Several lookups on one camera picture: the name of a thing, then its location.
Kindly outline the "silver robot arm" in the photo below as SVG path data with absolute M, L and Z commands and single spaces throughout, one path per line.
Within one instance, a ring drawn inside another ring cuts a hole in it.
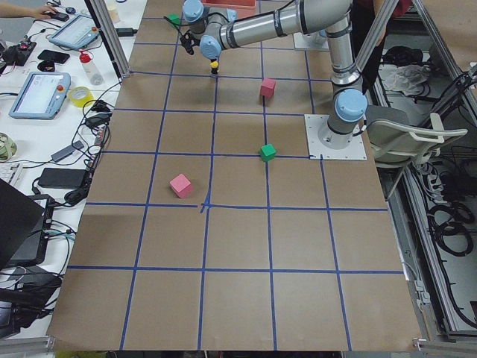
M 180 35 L 180 42 L 190 55 L 197 46 L 205 58 L 214 61 L 227 49 L 324 30 L 337 95 L 346 89 L 360 90 L 362 85 L 351 44 L 351 8 L 351 1 L 290 1 L 276 10 L 240 19 L 231 8 L 185 1 L 183 17 L 188 30 Z

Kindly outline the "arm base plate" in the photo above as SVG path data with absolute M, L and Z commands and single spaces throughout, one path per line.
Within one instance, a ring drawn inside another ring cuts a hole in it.
M 329 45 L 324 31 L 312 34 L 293 34 L 294 48 L 301 51 L 329 51 Z
M 328 126 L 329 115 L 305 114 L 305 129 L 311 160 L 366 160 L 364 140 L 358 125 L 351 134 L 336 134 Z

